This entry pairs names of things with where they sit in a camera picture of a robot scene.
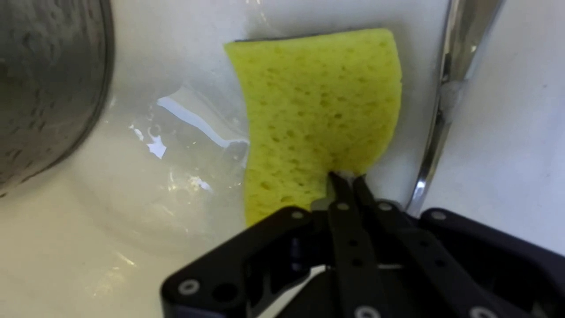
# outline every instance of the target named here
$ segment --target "white surface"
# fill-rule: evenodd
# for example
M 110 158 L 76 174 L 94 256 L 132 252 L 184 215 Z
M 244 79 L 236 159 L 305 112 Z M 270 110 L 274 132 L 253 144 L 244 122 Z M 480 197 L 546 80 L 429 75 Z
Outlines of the white surface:
M 0 317 L 159 317 L 164 278 L 242 229 L 245 105 L 225 42 L 392 29 L 403 109 L 370 176 L 377 195 L 403 201 L 445 3 L 114 1 L 100 125 L 72 160 L 0 201 Z M 507 1 L 427 200 L 563 254 L 564 12 L 559 0 Z

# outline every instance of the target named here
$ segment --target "sponge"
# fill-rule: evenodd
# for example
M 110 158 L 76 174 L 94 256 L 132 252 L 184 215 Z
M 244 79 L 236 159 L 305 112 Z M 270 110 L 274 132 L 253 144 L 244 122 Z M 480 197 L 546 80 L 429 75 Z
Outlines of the sponge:
M 392 139 L 401 67 L 387 29 L 225 45 L 247 104 L 252 225 L 325 196 L 329 171 L 364 174 Z

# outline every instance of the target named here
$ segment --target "screw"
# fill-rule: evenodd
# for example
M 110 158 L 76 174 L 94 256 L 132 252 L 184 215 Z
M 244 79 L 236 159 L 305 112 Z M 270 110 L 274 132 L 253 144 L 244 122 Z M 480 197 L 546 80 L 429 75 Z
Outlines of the screw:
M 392 210 L 392 205 L 390 203 L 387 202 L 381 202 L 379 203 L 379 205 L 377 206 L 379 208 L 379 210 L 381 211 L 390 211 Z
M 300 220 L 301 218 L 304 218 L 304 213 L 300 211 L 294 211 L 290 216 L 292 216 L 292 218 Z
M 196 294 L 200 289 L 200 283 L 197 280 L 186 280 L 179 284 L 179 294 L 190 296 Z
M 471 318 L 498 318 L 498 316 L 492 312 L 490 309 L 476 306 L 471 308 L 469 311 L 469 317 Z
M 355 309 L 355 318 L 381 318 L 381 314 L 371 306 L 359 306 Z
M 349 205 L 347 203 L 342 202 L 337 204 L 337 208 L 342 211 L 347 211 L 349 210 Z
M 447 215 L 444 212 L 434 211 L 432 212 L 432 218 L 437 221 L 443 221 L 447 219 Z

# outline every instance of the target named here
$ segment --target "yellow sponge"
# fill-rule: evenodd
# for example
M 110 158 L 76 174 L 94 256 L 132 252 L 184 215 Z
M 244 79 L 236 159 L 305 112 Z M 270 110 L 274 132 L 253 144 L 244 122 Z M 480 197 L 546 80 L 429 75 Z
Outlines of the yellow sponge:
M 401 68 L 393 35 L 367 29 L 233 42 L 225 51 L 247 103 L 247 224 L 325 196 L 329 171 L 363 174 L 398 119 Z

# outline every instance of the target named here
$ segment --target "stainless steel pot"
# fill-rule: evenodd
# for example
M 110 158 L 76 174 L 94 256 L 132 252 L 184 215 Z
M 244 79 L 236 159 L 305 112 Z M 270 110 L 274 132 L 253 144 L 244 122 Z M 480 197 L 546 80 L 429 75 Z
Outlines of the stainless steel pot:
M 0 3 L 0 197 L 83 142 L 110 83 L 108 0 Z

